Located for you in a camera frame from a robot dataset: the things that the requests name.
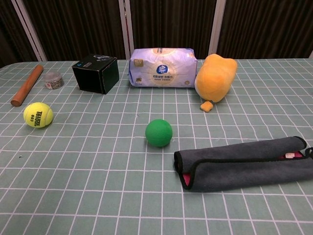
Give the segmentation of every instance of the plush toy foot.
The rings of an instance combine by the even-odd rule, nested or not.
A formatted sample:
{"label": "plush toy foot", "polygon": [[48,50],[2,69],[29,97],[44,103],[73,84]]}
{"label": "plush toy foot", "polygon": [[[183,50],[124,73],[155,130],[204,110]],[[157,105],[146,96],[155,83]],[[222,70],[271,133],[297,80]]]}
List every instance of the plush toy foot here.
{"label": "plush toy foot", "polygon": [[213,109],[213,104],[209,101],[206,101],[205,103],[203,103],[200,108],[205,111],[205,112],[209,112],[211,109]]}

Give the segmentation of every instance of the white vertical pole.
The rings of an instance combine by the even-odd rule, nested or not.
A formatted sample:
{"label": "white vertical pole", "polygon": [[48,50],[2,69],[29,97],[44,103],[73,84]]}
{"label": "white vertical pole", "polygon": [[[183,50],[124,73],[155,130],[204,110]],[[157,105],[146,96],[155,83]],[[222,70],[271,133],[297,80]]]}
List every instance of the white vertical pole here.
{"label": "white vertical pole", "polygon": [[131,5],[129,0],[125,0],[126,16],[127,16],[127,27],[129,35],[129,46],[131,54],[134,51],[134,38],[133,38],[133,26],[132,26],[132,14],[131,14]]}
{"label": "white vertical pole", "polygon": [[11,0],[38,61],[47,61],[33,24],[22,0]]}
{"label": "white vertical pole", "polygon": [[119,13],[120,13],[121,23],[122,23],[125,57],[128,60],[130,58],[130,50],[129,50],[129,43],[128,43],[125,5],[124,5],[123,0],[118,0],[118,4],[119,4]]}
{"label": "white vertical pole", "polygon": [[222,22],[223,22],[225,4],[226,4],[226,0],[216,1],[208,55],[214,54],[217,52],[217,47],[219,44],[220,32],[221,32],[221,27],[222,27]]}

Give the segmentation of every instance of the yellow tennis ball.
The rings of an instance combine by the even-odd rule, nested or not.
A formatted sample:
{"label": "yellow tennis ball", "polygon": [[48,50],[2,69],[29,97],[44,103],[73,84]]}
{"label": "yellow tennis ball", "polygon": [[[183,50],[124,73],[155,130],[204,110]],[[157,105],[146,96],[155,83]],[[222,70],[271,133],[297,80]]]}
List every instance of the yellow tennis ball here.
{"label": "yellow tennis ball", "polygon": [[52,122],[53,112],[48,105],[36,102],[25,108],[23,116],[24,121],[28,125],[35,128],[41,128]]}

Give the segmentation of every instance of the green ball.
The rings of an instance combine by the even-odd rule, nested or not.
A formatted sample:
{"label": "green ball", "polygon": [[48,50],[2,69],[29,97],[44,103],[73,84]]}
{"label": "green ball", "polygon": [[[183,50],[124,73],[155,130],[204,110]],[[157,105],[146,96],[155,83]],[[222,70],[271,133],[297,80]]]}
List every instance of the green ball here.
{"label": "green ball", "polygon": [[147,142],[156,147],[163,147],[169,144],[173,136],[171,125],[162,119],[151,121],[146,127]]}

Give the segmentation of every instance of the plastic-wrapped tissue package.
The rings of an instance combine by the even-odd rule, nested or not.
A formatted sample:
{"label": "plastic-wrapped tissue package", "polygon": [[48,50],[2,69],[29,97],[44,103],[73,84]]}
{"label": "plastic-wrapped tissue package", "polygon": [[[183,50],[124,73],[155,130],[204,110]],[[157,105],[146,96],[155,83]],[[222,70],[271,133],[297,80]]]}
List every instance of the plastic-wrapped tissue package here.
{"label": "plastic-wrapped tissue package", "polygon": [[129,80],[135,87],[194,88],[197,59],[189,48],[135,49]]}

